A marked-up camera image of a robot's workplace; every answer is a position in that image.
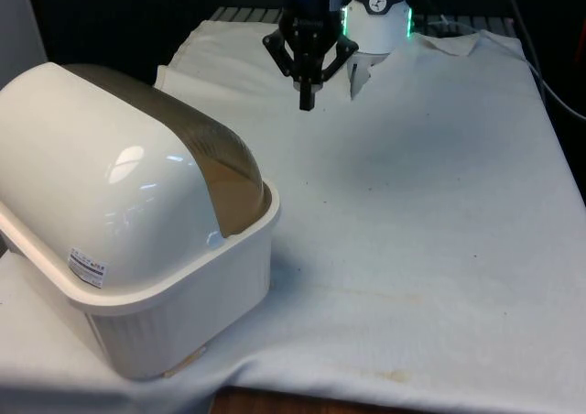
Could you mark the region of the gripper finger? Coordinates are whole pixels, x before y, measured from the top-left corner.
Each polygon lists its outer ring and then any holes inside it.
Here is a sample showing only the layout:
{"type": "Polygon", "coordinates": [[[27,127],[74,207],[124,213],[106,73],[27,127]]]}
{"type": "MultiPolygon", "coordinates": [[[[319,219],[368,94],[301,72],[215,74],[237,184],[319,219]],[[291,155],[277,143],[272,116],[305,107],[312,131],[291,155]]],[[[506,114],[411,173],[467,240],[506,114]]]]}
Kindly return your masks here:
{"type": "Polygon", "coordinates": [[[315,106],[316,93],[323,84],[358,50],[358,44],[344,34],[340,19],[329,19],[310,38],[309,110],[315,106]]]}
{"type": "Polygon", "coordinates": [[[283,76],[292,79],[299,93],[299,109],[310,110],[310,74],[309,64],[298,54],[287,50],[288,32],[281,24],[277,29],[263,38],[263,46],[277,65],[283,76]]]}

